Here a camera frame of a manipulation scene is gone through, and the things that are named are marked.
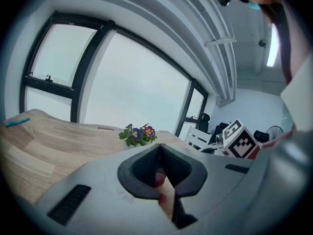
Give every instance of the potted plant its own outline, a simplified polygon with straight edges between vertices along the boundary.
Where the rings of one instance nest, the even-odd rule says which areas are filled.
[[[139,129],[133,128],[133,124],[129,124],[118,135],[119,139],[125,140],[126,148],[128,149],[151,144],[157,139],[155,130],[148,124],[145,124]]]

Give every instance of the black vent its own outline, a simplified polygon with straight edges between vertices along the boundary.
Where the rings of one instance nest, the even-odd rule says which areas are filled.
[[[234,171],[237,171],[237,172],[241,172],[241,173],[244,173],[244,174],[247,174],[248,171],[249,171],[249,168],[248,167],[243,167],[243,166],[240,166],[240,165],[235,165],[235,164],[228,164],[225,166],[226,169],[230,169],[230,170],[234,170]]]
[[[77,185],[53,208],[48,217],[65,226],[90,191],[89,186]]]

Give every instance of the electric fan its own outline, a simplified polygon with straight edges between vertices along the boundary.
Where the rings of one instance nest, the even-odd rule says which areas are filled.
[[[269,141],[281,136],[284,131],[282,130],[282,128],[280,128],[279,126],[272,126],[271,128],[269,128],[266,133],[269,134]]]

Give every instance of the flower pot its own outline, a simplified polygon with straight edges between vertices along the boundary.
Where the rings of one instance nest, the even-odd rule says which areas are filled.
[[[151,141],[146,142],[146,145],[150,145],[150,144],[151,144]],[[141,145],[139,143],[136,146],[134,146],[132,144],[131,144],[131,146],[127,146],[125,141],[123,142],[123,145],[124,145],[124,151],[125,150],[129,150],[129,149],[133,149],[133,148],[136,148],[136,147],[141,147]]]

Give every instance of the black chair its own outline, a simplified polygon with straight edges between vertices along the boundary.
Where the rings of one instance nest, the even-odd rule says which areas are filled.
[[[209,129],[209,121],[210,116],[208,114],[203,113],[199,121],[198,130],[207,133]]]
[[[255,131],[253,136],[258,142],[261,142],[261,143],[265,143],[265,142],[269,141],[269,134],[268,133],[264,133],[261,131]]]
[[[220,123],[220,125],[216,126],[215,131],[210,138],[209,144],[216,143],[216,135],[221,134],[223,132],[223,129],[225,129],[229,124],[226,123]]]

